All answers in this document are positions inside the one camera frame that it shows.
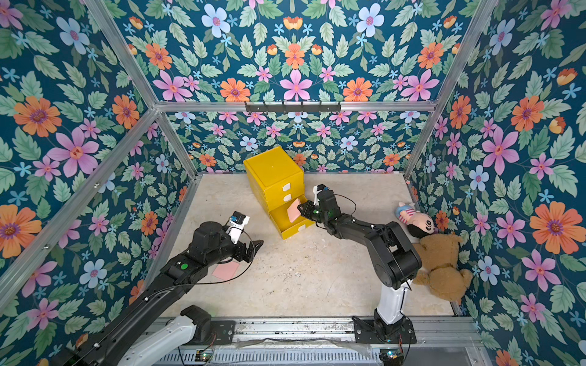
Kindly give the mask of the metal hook rail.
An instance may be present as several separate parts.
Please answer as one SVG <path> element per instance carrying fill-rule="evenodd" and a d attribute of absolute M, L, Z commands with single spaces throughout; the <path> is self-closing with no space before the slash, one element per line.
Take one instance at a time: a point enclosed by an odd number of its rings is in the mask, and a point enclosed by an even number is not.
<path fill-rule="evenodd" d="M 246 112 L 262 112 L 288 114 L 289 112 L 306 112 L 308 114 L 321 112 L 340 112 L 342 106 L 340 103 L 331 102 L 254 102 L 244 103 Z"/>

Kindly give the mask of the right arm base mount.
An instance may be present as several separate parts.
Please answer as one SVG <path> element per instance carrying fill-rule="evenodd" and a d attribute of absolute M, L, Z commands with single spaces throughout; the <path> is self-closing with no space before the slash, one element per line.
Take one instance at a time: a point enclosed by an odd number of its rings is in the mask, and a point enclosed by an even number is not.
<path fill-rule="evenodd" d="M 377 312 L 373 318 L 352 316 L 356 343 L 408 344 L 417 343 L 413 323 L 409 317 L 400 316 L 398 322 L 387 324 Z"/>

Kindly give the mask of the brown teddy bear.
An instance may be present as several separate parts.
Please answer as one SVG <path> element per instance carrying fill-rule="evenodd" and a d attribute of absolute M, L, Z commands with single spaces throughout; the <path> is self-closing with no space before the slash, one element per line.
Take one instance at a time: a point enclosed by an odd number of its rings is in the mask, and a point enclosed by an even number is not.
<path fill-rule="evenodd" d="M 433 234 L 413 244 L 422 261 L 422 268 L 413 280 L 415 285 L 429 288 L 434 296 L 460 302 L 472 283 L 472 272 L 459 269 L 459 247 L 463 242 L 455 234 Z"/>

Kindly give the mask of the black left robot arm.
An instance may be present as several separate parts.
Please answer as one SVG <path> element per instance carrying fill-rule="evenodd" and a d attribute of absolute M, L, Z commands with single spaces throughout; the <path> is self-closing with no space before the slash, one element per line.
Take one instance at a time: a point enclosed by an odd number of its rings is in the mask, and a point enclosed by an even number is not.
<path fill-rule="evenodd" d="M 187 249 L 170 259 L 140 296 L 108 326 L 90 335 L 75 349 L 64 349 L 50 365 L 116 365 L 151 324 L 171 305 L 208 275 L 213 265 L 227 259 L 252 262 L 264 242 L 233 242 L 230 236 L 243 233 L 218 222 L 201 224 Z"/>

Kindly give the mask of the pink sticky note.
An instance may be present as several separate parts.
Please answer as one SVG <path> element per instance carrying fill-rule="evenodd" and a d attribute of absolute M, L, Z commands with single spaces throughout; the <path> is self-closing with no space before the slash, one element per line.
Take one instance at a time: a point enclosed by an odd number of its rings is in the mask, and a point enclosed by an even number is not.
<path fill-rule="evenodd" d="M 298 206 L 301 204 L 300 200 L 297 198 L 295 199 L 291 205 L 287 208 L 286 213 L 288 216 L 289 221 L 293 224 L 294 222 L 297 221 L 297 219 L 299 219 L 302 214 L 298 208 Z"/>
<path fill-rule="evenodd" d="M 221 282 L 228 281 L 235 276 L 240 266 L 241 264 L 235 261 L 218 264 L 212 272 L 212 276 Z"/>

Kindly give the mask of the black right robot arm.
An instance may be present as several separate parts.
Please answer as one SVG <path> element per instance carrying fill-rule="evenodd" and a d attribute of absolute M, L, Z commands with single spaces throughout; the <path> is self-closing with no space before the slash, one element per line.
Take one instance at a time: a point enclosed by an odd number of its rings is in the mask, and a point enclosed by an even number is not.
<path fill-rule="evenodd" d="M 395 221 L 370 224 L 343 213 L 337 195 L 325 185 L 317 185 L 314 199 L 294 201 L 288 208 L 291 221 L 304 217 L 322 227 L 337 239 L 358 242 L 367 248 L 375 274 L 382 284 L 374 326 L 394 331 L 406 320 L 404 304 L 411 282 L 422 268 L 422 260 L 414 244 Z"/>

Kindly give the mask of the yellow drawer cabinet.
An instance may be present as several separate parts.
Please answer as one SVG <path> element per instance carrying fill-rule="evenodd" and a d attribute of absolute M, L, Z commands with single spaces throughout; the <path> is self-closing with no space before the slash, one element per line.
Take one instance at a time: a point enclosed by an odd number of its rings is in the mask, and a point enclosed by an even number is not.
<path fill-rule="evenodd" d="M 293 224 L 286 210 L 295 199 L 305 198 L 302 169 L 279 146 L 244 161 L 250 187 L 257 201 L 275 225 L 282 239 L 288 239 L 311 226 L 312 221 L 300 217 Z"/>

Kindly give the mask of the pink plush doll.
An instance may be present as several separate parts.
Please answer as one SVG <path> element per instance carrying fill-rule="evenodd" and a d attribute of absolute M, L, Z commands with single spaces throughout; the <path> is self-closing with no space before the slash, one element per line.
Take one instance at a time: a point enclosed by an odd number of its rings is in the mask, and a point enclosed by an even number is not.
<path fill-rule="evenodd" d="M 395 216 L 407 227 L 410 235 L 415 238 L 421 239 L 439 232 L 432 218 L 417 210 L 413 203 L 400 202 L 395 210 Z"/>

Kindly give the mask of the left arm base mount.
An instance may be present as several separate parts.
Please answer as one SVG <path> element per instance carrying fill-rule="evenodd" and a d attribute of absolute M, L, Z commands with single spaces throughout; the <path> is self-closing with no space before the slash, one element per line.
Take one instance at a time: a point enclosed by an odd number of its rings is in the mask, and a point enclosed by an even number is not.
<path fill-rule="evenodd" d="M 214 318 L 200 307 L 191 305 L 182 310 L 181 316 L 188 317 L 195 325 L 194 337 L 187 346 L 230 345 L 233 340 L 236 322 Z"/>

